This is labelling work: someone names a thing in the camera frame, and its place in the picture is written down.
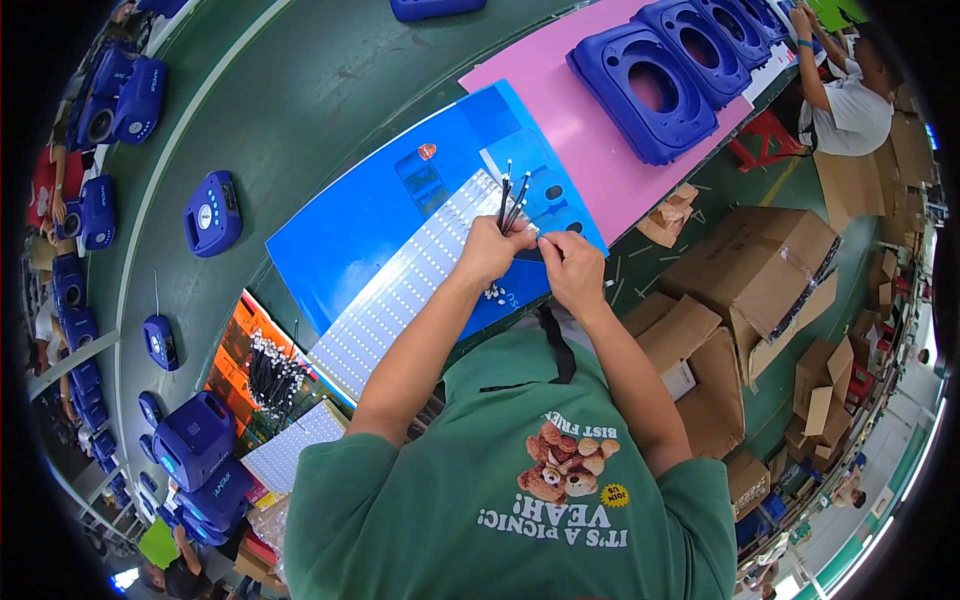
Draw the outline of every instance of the bundle of wires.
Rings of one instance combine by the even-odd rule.
[[[260,411],[270,419],[277,420],[277,427],[293,410],[294,393],[303,381],[303,367],[294,360],[293,348],[287,356],[286,346],[263,337],[257,329],[250,336],[250,362],[247,363],[247,387]]]
[[[523,183],[520,184],[520,192],[517,194],[513,200],[514,205],[509,210],[507,209],[507,200],[510,199],[510,193],[516,187],[516,184],[510,183],[510,172],[513,168],[514,162],[512,159],[507,159],[507,173],[502,178],[502,189],[503,195],[500,198],[500,210],[496,214],[496,225],[500,228],[500,233],[504,236],[510,232],[510,229],[514,226],[516,219],[520,216],[523,207],[527,204],[527,201],[523,199],[526,196],[527,190],[530,189],[530,185],[527,183],[530,180],[530,171],[527,171],[526,175],[523,176]],[[499,290],[496,281],[491,283],[490,289],[488,290],[487,299],[495,298],[499,295]]]

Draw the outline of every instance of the green t-shirt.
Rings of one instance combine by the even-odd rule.
[[[570,345],[569,385],[539,383],[557,376],[542,331],[480,345],[400,451],[370,434],[306,448],[284,544],[293,600],[731,598],[726,467],[695,458],[655,480],[596,357]],[[500,386],[515,387],[480,392]]]

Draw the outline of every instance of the antenna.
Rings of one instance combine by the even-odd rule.
[[[156,269],[154,269],[154,298],[156,299],[156,315],[160,316],[160,289],[156,287]]]

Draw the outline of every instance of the teddy bear graphic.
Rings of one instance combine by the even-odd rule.
[[[521,490],[560,506],[570,497],[596,493],[597,475],[619,449],[617,440],[598,443],[593,438],[581,438],[577,442],[547,421],[536,438],[527,438],[527,452],[537,464],[523,471],[516,482]]]

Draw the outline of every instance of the pink board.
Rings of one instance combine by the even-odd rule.
[[[467,91],[506,79],[533,115],[609,245],[723,142],[751,105],[740,96],[717,113],[719,129],[671,164],[641,162],[607,113],[566,66],[580,40],[623,25],[653,0],[604,0],[533,32],[460,80]]]

